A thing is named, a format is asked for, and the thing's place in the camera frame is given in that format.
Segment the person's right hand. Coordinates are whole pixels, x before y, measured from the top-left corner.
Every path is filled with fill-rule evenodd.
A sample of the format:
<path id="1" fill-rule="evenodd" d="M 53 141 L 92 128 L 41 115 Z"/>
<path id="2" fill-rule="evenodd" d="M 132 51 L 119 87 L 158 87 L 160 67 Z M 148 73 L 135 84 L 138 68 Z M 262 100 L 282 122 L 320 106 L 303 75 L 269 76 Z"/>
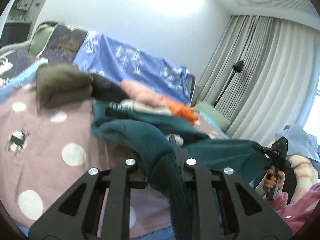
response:
<path id="1" fill-rule="evenodd" d="M 273 175 L 273 170 L 269 169 L 267 175 L 263 182 L 263 189 L 265 192 L 270 191 L 270 189 L 277 189 L 277 194 L 283 194 L 283 186 L 285 182 L 285 173 L 283 171 L 278 171 L 278 178 L 280 179 L 278 186 L 277 179 Z"/>

